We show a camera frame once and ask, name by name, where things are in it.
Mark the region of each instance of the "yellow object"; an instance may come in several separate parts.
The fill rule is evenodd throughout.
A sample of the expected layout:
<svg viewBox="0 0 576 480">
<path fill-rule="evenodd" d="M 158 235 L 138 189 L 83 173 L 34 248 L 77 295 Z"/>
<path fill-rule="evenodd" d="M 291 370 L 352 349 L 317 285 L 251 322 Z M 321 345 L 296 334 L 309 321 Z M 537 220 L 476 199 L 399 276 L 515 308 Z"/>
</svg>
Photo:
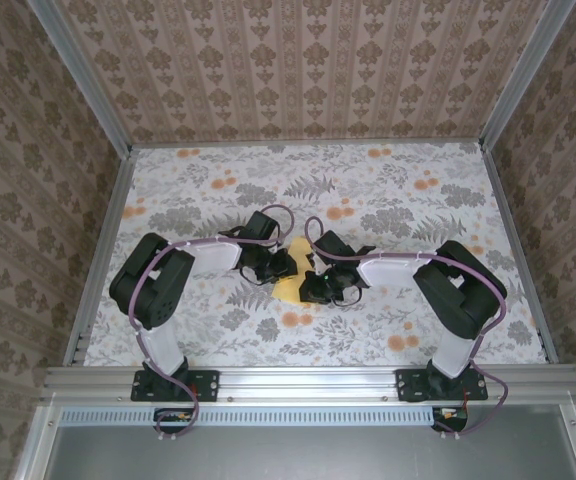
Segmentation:
<svg viewBox="0 0 576 480">
<path fill-rule="evenodd" d="M 306 278 L 306 272 L 312 271 L 306 255 L 312 253 L 310 244 L 305 237 L 297 237 L 290 244 L 288 255 L 297 263 L 297 275 L 279 280 L 272 291 L 272 296 L 282 302 L 294 303 L 295 305 L 308 305 L 299 301 L 299 287 Z"/>
</svg>

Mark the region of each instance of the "floral tablecloth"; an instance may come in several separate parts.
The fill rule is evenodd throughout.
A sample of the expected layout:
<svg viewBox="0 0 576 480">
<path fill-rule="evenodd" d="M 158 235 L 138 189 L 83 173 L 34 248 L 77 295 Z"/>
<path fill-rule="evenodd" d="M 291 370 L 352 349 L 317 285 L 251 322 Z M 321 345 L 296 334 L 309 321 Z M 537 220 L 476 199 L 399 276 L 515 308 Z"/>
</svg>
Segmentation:
<svg viewBox="0 0 576 480">
<path fill-rule="evenodd" d="M 508 289 L 509 314 L 480 350 L 483 363 L 542 363 L 497 203 L 476 144 L 237 146 L 139 150 L 87 351 L 86 365 L 137 365 L 127 318 L 110 280 L 139 239 L 214 235 L 280 202 L 296 214 L 293 235 L 319 215 L 355 249 L 431 251 L 465 244 Z M 287 215 L 276 218 L 285 225 Z M 301 307 L 237 272 L 190 281 L 172 320 L 197 366 L 423 364 L 443 327 L 416 290 L 374 288 L 351 307 Z"/>
</svg>

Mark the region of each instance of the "white plastic cover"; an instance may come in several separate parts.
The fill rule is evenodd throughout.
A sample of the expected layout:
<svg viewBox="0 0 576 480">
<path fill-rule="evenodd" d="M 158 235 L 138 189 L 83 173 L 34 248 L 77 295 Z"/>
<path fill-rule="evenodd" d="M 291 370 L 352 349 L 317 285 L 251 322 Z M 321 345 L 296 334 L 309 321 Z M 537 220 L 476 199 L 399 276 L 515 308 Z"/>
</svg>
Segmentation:
<svg viewBox="0 0 576 480">
<path fill-rule="evenodd" d="M 432 364 L 448 378 L 456 378 L 468 366 L 474 346 L 475 340 L 461 338 L 444 330 L 439 347 L 432 356 Z"/>
<path fill-rule="evenodd" d="M 224 272 L 232 270 L 237 265 L 239 255 L 241 255 L 241 248 L 233 243 L 207 243 L 181 247 L 180 250 L 184 250 L 195 257 L 190 275 L 214 270 Z"/>
<path fill-rule="evenodd" d="M 184 353 L 177 344 L 174 322 L 168 321 L 152 330 L 142 330 L 141 338 L 152 361 L 168 375 L 184 362 Z"/>
<path fill-rule="evenodd" d="M 417 288 L 412 276 L 417 269 L 430 260 L 374 258 L 362 260 L 357 270 L 369 287 L 379 285 L 397 285 L 405 288 Z"/>
</svg>

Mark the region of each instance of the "ventilation slot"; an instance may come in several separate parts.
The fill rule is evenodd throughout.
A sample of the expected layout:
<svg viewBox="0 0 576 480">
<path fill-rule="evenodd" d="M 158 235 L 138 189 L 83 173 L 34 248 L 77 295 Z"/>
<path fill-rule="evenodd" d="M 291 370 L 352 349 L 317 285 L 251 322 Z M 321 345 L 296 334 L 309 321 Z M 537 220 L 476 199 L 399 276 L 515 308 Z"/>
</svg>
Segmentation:
<svg viewBox="0 0 576 480">
<path fill-rule="evenodd" d="M 152 426 L 153 407 L 70 407 L 62 427 Z M 174 422 L 161 422 L 175 425 Z M 432 425 L 432 407 L 279 408 L 204 406 L 197 425 L 210 426 L 396 426 Z"/>
</svg>

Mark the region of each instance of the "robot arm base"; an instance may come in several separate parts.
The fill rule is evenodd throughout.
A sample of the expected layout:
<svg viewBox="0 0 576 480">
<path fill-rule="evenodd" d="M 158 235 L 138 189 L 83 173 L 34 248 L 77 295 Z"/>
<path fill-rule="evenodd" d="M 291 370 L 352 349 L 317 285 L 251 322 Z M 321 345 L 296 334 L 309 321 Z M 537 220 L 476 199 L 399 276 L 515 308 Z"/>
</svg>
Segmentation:
<svg viewBox="0 0 576 480">
<path fill-rule="evenodd" d="M 428 362 L 426 368 L 395 371 L 397 395 L 403 402 L 487 400 L 486 381 L 473 368 L 449 378 Z"/>
</svg>

